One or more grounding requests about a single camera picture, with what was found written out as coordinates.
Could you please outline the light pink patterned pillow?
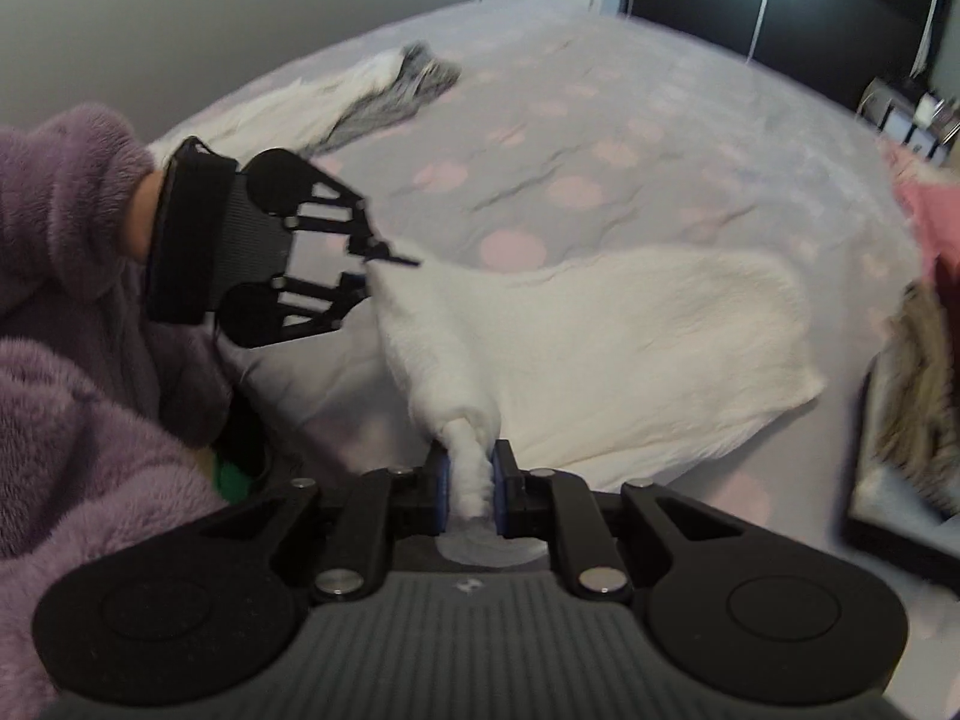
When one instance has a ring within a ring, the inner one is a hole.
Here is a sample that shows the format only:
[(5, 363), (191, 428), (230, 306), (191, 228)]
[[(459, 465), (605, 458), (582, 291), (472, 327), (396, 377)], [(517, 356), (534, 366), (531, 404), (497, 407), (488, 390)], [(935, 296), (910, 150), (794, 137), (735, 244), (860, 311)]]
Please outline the light pink patterned pillow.
[(946, 185), (955, 182), (955, 174), (948, 167), (935, 166), (905, 145), (893, 143), (889, 138), (882, 138), (878, 142), (878, 149), (895, 185)]

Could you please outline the white bedside table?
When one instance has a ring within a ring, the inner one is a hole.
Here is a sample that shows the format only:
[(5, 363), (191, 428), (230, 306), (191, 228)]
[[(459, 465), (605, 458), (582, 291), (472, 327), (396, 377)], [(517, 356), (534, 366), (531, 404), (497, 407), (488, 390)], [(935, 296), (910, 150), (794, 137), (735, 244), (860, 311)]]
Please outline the white bedside table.
[(929, 128), (921, 128), (914, 123), (913, 114), (924, 94), (932, 93), (923, 93), (913, 101), (898, 86), (874, 78), (862, 94), (854, 115), (923, 160), (943, 166), (958, 143), (958, 103), (932, 94), (940, 101), (937, 117)]

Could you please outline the striped beige folded garment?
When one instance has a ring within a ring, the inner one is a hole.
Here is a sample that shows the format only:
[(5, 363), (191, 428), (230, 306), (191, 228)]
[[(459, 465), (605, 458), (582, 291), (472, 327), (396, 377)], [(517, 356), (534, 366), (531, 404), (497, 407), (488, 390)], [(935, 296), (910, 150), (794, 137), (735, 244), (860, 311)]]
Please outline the striped beige folded garment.
[(946, 517), (958, 514), (958, 418), (952, 351), (939, 298), (911, 283), (892, 324), (892, 373), (877, 455)]

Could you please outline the grey pink-dotted bed sheet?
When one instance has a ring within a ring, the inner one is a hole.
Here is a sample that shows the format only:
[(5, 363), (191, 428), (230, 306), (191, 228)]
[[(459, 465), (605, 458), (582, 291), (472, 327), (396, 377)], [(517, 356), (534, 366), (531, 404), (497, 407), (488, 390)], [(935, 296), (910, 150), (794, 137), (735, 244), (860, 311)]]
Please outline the grey pink-dotted bed sheet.
[(382, 236), (472, 268), (652, 244), (781, 255), (809, 294), (827, 388), (677, 489), (839, 553), (859, 387), (921, 270), (877, 137), (776, 73), (669, 29), (488, 0), (291, 60), (173, 125), (155, 151), (262, 94), (413, 43), (459, 65), (459, 83), (413, 119), (325, 154), (325, 171), (368, 197)]

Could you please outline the white garment at bed edge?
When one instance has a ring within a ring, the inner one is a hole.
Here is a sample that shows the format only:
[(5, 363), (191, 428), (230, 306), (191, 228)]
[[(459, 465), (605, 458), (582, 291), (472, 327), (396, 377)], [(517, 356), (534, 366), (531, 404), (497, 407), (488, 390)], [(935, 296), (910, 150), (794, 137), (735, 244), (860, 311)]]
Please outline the white garment at bed edge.
[(172, 130), (148, 145), (158, 164), (166, 163), (189, 137), (233, 160), (250, 160), (264, 149), (299, 151), (325, 140), (358, 103), (387, 91), (404, 65), (402, 49), (384, 50), (347, 70), (327, 73), (315, 80), (298, 78), (220, 110), (194, 125)]

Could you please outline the white garment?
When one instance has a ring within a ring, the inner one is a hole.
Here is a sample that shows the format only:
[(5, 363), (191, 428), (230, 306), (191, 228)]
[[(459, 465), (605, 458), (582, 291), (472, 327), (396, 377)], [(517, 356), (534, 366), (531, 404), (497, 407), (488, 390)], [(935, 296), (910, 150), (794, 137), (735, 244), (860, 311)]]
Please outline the white garment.
[(264, 149), (299, 151), (325, 140), (358, 103), (387, 91), (404, 65), (402, 49), (384, 50), (347, 70), (327, 73), (315, 80), (298, 78), (220, 110), (194, 125), (172, 130), (148, 145), (158, 164), (166, 163), (189, 137), (233, 160), (250, 160)]
[(493, 514), (498, 440), (526, 470), (610, 491), (729, 454), (825, 387), (799, 277), (755, 250), (651, 245), (524, 273), (413, 252), (366, 277), (459, 523)]

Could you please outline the grey striped garment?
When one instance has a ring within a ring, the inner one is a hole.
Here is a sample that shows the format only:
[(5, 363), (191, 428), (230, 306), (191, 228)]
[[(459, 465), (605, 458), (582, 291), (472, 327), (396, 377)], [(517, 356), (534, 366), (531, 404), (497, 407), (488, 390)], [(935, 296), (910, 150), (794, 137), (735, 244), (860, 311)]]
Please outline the grey striped garment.
[(371, 133), (407, 122), (428, 104), (457, 85), (462, 68), (434, 55), (427, 43), (402, 47), (397, 75), (384, 91), (366, 94), (343, 112), (331, 132), (314, 138), (299, 150), (301, 156), (320, 156), (368, 137)]

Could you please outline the white cup on nightstand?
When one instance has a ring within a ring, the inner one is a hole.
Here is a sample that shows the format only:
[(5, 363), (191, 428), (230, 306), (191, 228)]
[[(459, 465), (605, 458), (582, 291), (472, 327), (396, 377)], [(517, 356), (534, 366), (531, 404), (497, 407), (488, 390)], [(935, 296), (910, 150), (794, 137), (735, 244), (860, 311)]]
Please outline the white cup on nightstand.
[(914, 110), (913, 121), (918, 127), (929, 128), (937, 117), (940, 101), (932, 94), (924, 94)]

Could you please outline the black sliding wardrobe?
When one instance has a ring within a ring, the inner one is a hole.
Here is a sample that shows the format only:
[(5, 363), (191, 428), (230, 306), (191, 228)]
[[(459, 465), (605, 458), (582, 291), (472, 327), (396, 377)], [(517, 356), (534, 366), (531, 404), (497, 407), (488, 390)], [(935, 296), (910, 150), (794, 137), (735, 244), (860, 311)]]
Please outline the black sliding wardrobe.
[(928, 75), (952, 0), (626, 0), (685, 32), (853, 109), (874, 80)]

